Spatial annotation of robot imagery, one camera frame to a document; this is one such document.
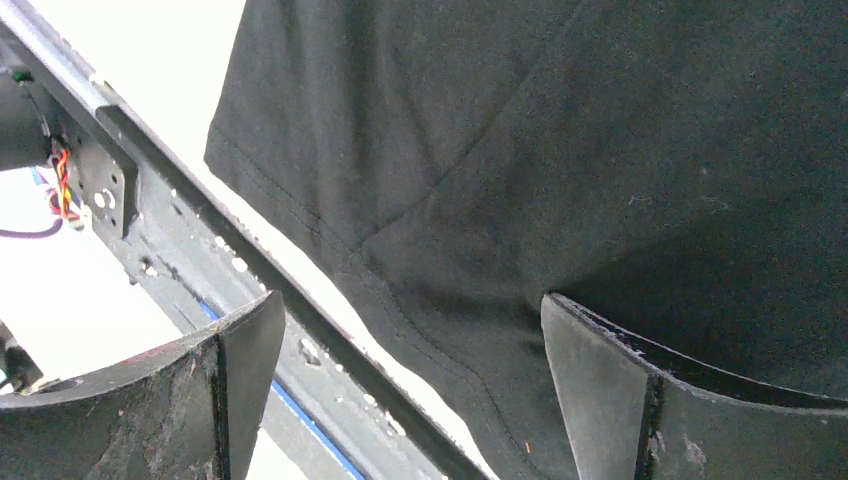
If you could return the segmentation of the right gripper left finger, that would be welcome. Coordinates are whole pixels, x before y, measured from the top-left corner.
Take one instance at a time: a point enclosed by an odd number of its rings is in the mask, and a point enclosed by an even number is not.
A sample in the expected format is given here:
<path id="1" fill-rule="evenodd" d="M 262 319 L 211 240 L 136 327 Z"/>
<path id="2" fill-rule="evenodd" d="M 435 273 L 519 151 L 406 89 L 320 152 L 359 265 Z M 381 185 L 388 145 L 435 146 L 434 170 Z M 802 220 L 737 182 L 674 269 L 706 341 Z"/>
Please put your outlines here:
<path id="1" fill-rule="evenodd" d="M 270 291 L 111 366 L 1 399 L 5 479 L 243 479 L 285 331 Z"/>

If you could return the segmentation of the black t shirt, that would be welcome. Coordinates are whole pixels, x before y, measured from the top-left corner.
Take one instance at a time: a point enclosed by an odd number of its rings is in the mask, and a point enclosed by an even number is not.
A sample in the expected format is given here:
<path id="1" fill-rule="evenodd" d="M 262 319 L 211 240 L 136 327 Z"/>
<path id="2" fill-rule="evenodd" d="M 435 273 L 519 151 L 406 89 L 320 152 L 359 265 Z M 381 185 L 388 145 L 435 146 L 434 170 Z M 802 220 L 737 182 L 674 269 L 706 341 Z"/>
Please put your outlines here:
<path id="1" fill-rule="evenodd" d="M 500 478 L 576 475 L 551 292 L 847 393 L 843 1 L 249 1 L 205 160 Z"/>

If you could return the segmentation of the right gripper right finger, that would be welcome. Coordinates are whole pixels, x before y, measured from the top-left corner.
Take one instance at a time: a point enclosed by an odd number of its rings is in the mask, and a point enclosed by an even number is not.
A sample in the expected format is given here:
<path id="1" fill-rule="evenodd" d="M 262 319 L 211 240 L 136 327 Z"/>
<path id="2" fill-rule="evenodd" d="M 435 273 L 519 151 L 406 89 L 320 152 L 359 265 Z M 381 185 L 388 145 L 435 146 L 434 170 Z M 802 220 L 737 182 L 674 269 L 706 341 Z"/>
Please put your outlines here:
<path id="1" fill-rule="evenodd" d="M 562 295 L 544 345 L 582 479 L 843 479 L 847 403 L 740 376 Z"/>

